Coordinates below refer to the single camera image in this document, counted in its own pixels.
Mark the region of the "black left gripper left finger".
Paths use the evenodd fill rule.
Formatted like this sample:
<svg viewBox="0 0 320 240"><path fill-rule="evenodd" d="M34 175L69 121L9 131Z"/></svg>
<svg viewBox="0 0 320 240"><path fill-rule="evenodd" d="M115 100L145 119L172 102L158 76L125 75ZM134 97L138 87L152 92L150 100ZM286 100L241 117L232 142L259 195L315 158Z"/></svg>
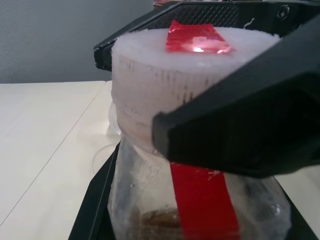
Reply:
<svg viewBox="0 0 320 240"><path fill-rule="evenodd" d="M90 181L69 234L70 240L114 240L108 200L114 179L118 145Z"/></svg>

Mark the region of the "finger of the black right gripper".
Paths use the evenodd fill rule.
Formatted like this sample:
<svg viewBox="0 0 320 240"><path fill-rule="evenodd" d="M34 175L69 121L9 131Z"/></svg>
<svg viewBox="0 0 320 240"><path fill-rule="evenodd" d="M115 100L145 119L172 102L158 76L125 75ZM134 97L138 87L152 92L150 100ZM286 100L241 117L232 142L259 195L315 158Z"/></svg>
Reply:
<svg viewBox="0 0 320 240"><path fill-rule="evenodd" d="M191 102L157 114L167 160L264 178L320 163L320 18Z"/></svg>
<svg viewBox="0 0 320 240"><path fill-rule="evenodd" d="M111 48L119 36L141 30L166 29L173 20L184 25L247 28L281 37L291 32L291 6L272 1L170 2L133 20L98 43L93 50L97 69L111 70Z"/></svg>

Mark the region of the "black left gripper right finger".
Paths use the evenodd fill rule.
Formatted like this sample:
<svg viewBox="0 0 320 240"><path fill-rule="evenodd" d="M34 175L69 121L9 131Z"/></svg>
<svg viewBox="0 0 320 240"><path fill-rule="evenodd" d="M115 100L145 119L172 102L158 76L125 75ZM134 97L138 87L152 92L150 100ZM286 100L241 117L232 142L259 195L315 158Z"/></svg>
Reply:
<svg viewBox="0 0 320 240"><path fill-rule="evenodd" d="M317 237L320 236L320 168L275 177Z"/></svg>

